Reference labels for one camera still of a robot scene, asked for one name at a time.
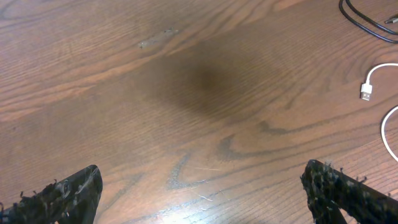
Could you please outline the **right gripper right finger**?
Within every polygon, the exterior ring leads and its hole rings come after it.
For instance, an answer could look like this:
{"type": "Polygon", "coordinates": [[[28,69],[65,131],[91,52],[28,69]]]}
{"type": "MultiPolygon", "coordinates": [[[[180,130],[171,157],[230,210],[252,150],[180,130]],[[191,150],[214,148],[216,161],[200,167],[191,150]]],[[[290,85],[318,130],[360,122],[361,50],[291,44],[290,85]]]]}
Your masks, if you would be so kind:
{"type": "Polygon", "coordinates": [[[315,223],[346,223],[344,210],[358,223],[397,223],[397,201],[352,179],[342,170],[311,159],[300,177],[315,223]]]}

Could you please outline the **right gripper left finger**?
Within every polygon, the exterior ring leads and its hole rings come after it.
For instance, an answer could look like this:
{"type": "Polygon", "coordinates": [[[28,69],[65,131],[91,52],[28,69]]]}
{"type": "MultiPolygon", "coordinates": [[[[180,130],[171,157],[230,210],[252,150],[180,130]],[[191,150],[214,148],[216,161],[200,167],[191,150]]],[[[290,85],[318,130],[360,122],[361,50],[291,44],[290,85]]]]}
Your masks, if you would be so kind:
{"type": "Polygon", "coordinates": [[[75,174],[46,185],[30,197],[20,193],[20,201],[4,208],[2,224],[93,224],[103,190],[101,172],[90,165],[75,174]]]}

